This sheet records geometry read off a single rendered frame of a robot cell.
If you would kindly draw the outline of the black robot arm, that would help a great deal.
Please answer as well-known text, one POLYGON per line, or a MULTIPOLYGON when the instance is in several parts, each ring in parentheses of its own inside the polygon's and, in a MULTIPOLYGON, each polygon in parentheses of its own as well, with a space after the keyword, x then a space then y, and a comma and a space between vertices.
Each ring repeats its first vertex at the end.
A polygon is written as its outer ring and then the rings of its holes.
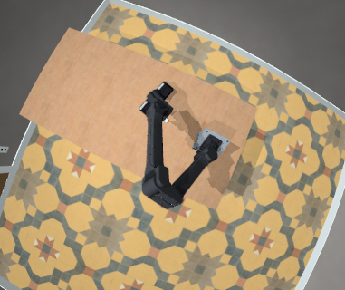
POLYGON ((164 166, 163 160, 162 121, 163 114, 169 110, 169 104, 163 100, 157 90, 149 92, 147 102, 151 106, 146 114, 148 121, 147 162, 142 178, 142 193, 161 207, 170 209, 182 204, 184 195, 204 168, 218 158, 217 149, 222 141, 209 134, 199 147, 201 151, 196 151, 193 161, 195 163, 192 162, 172 186, 169 182, 168 168, 164 166))

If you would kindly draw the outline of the black rack of three labelled bins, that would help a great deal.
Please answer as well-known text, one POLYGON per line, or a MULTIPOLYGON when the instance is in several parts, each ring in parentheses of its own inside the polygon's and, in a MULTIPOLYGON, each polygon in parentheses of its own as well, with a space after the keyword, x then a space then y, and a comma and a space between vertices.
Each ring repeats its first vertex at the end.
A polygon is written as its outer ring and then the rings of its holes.
MULTIPOLYGON (((165 100, 170 93, 173 92, 173 89, 170 85, 168 85, 166 82, 163 82, 159 85, 159 87, 156 89, 159 94, 163 97, 163 100, 165 100), (171 92, 170 92, 171 91, 171 92)), ((149 103, 147 103, 147 100, 145 100, 142 105, 139 107, 139 110, 141 112, 144 112, 146 115, 147 109, 150 107, 149 103), (143 108, 144 107, 144 108, 143 108), (142 109, 143 108, 143 109, 142 109)))

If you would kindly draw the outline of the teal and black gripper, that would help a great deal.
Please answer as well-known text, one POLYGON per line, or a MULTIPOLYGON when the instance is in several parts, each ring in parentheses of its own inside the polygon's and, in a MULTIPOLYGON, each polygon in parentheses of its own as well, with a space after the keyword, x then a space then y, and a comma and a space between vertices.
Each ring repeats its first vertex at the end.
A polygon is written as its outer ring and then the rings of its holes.
POLYGON ((171 106, 169 105, 169 110, 168 110, 168 112, 165 113, 165 114, 163 114, 163 121, 169 116, 169 114, 171 114, 171 112, 172 112, 173 110, 174 110, 174 108, 171 107, 171 106))

